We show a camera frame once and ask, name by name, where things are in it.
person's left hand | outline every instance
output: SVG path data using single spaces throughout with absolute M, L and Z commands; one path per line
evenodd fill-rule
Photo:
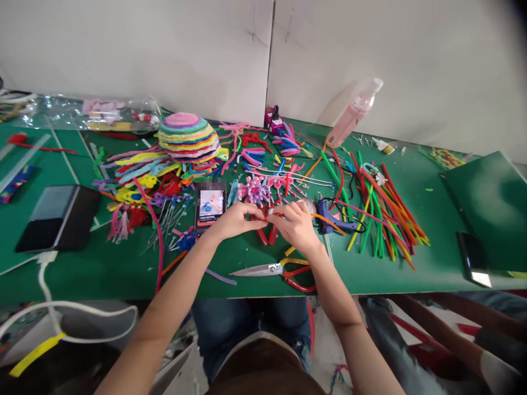
M 247 214 L 254 215 L 259 220 L 247 221 Z M 218 242 L 238 236 L 250 230 L 258 230 L 267 226 L 265 215 L 254 204 L 237 202 L 233 204 L 210 228 L 205 232 L 214 236 Z

hand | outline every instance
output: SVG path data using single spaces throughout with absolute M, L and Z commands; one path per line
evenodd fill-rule
M 245 215 L 254 215 L 259 220 L 247 221 Z M 238 236 L 250 230 L 258 230 L 267 226 L 265 215 L 256 205 L 237 202 L 233 204 L 210 228 L 205 232 L 213 236 L 218 242 Z
M 284 214 L 287 219 L 278 216 Z M 277 206 L 267 220 L 280 231 L 284 239 L 304 255 L 321 245 L 305 202 Z

finger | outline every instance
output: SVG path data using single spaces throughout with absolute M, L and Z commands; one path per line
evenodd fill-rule
M 295 219 L 298 218 L 298 215 L 293 211 L 289 205 L 287 206 L 278 206 L 273 210 L 273 215 L 276 214 L 284 214 L 289 219 Z
M 278 228 L 278 230 L 282 231 L 285 227 L 287 227 L 288 222 L 287 219 L 276 216 L 274 214 L 267 216 L 267 220 L 272 223 L 274 226 Z
M 265 221 L 246 221 L 243 225 L 244 232 L 248 232 L 250 230 L 258 230 L 265 228 L 268 225 Z
M 254 215 L 256 218 L 265 221 L 265 215 L 262 211 L 256 207 L 254 204 L 243 203 L 243 213 Z
M 291 210 L 293 210 L 295 213 L 297 213 L 298 215 L 301 215 L 302 214 L 302 209 L 300 208 L 300 206 L 298 205 L 298 203 L 296 202 L 291 202 L 289 203 L 289 207 L 291 207 Z
M 305 212 L 305 213 L 309 214 L 309 207 L 307 206 L 306 202 L 301 201 L 301 202 L 298 202 L 297 204 L 300 207 L 300 209 L 302 210 L 302 212 Z

clear plastic bag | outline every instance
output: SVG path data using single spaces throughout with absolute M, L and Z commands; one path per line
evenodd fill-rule
M 37 95 L 10 124 L 34 129 L 131 132 L 157 131 L 161 111 L 153 97 L 107 98 L 87 95 Z

white wall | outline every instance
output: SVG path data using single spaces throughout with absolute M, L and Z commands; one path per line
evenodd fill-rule
M 9 88 L 151 94 L 173 110 L 261 126 L 272 8 L 273 0 L 3 0 L 0 73 Z
M 526 44 L 500 3 L 277 0 L 267 104 L 332 126 L 380 77 L 359 132 L 527 163 Z

